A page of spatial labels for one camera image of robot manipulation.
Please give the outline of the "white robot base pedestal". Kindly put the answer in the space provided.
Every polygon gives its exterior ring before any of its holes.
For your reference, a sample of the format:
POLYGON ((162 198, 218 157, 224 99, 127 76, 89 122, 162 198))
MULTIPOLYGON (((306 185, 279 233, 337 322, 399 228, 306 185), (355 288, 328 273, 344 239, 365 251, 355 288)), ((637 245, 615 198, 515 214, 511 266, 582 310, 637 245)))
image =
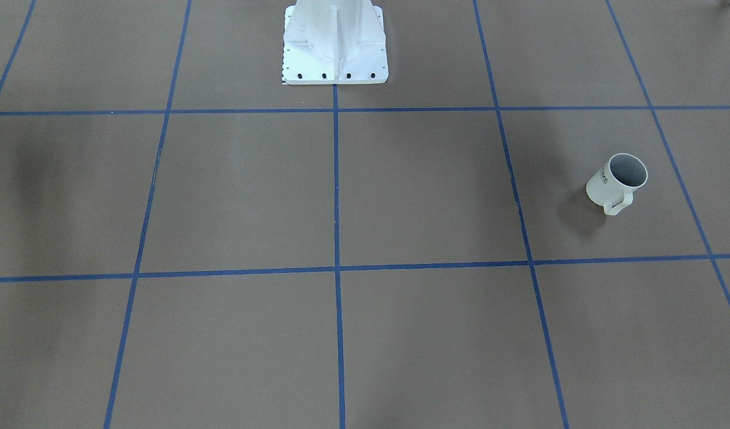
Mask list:
POLYGON ((284 12, 281 83, 372 85, 389 80, 386 25, 370 1, 297 1, 284 12))

